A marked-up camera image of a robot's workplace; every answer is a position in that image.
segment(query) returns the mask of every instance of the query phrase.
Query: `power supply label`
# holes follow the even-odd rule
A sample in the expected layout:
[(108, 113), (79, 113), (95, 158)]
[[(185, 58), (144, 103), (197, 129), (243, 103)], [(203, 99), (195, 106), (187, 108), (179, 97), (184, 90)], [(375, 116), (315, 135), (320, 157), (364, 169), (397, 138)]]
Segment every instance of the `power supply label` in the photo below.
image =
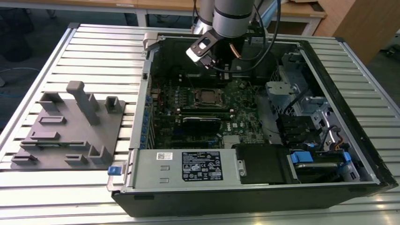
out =
[(184, 181), (224, 180), (220, 152), (183, 152), (181, 178)]

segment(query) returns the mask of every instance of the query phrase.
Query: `workbench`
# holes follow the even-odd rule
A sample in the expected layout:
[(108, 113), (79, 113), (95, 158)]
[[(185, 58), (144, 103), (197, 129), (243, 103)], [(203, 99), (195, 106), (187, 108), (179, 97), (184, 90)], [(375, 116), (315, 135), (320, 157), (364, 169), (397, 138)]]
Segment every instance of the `workbench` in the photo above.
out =
[[(139, 26), (148, 27), (148, 15), (192, 16), (192, 0), (1, 0), (0, 7), (39, 8), (53, 10), (135, 13)], [(281, 21), (305, 23), (299, 34), (312, 36), (325, 12), (317, 12), (309, 4), (288, 2), (281, 5)]]
[[(279, 211), (197, 217), (131, 218), (113, 202), (107, 171), (8, 172), (35, 122), (44, 91), (63, 98), (71, 80), (85, 82), (96, 99), (117, 96), (128, 104), (113, 164), (128, 158), (137, 89), (145, 59), (145, 32), (189, 33), (184, 29), (81, 24), (68, 28), (21, 104), (0, 135), (0, 224), (399, 224), (400, 187), (373, 197), (352, 199), (323, 210)], [(308, 40), (380, 156), (400, 182), (400, 109), (344, 42), (331, 37), (279, 35)], [(109, 182), (121, 185), (123, 177)]]

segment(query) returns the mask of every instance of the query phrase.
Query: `motherboard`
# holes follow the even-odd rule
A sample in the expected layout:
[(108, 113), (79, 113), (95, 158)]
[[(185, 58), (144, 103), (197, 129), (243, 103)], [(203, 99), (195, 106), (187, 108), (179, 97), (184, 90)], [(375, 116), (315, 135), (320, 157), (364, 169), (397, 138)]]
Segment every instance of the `motherboard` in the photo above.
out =
[(219, 149), (224, 140), (264, 143), (257, 116), (260, 86), (236, 79), (223, 88), (153, 83), (155, 148)]

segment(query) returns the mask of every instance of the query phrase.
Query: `sticker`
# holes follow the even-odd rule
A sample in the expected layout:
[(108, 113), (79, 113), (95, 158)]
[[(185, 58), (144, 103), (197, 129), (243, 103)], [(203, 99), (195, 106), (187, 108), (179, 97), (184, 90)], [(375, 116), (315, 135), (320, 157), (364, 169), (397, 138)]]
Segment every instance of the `sticker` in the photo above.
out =
[(133, 7), (132, 4), (116, 4), (117, 6), (123, 6), (123, 7)]
[(157, 160), (172, 160), (172, 152), (157, 152)]
[(324, 18), (325, 17), (324, 15), (319, 15), (319, 14), (311, 14), (309, 16), (311, 17), (319, 17), (319, 18)]
[(183, 152), (181, 178), (184, 181), (224, 180), (220, 152)]

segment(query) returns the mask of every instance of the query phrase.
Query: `aluminum slotted table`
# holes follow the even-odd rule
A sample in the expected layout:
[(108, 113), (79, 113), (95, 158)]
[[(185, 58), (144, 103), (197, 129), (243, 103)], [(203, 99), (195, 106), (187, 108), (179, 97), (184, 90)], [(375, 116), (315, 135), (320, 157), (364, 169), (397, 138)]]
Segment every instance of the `aluminum slotted table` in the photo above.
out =
[[(125, 107), (115, 162), (128, 158), (137, 90), (144, 63), (143, 36), (148, 31), (189, 30), (81, 24), (68, 28), (25, 98), (0, 136), (0, 224), (399, 224), (400, 187), (373, 197), (352, 199), (325, 210), (131, 218), (107, 191), (107, 171), (8, 172), (37, 113), (44, 91), (60, 91), (71, 80), (85, 82), (96, 99), (117, 96)], [(348, 45), (329, 37), (281, 35), (308, 40), (360, 121), (381, 158), (400, 182), (400, 110)], [(113, 180), (119, 185), (123, 177)]]

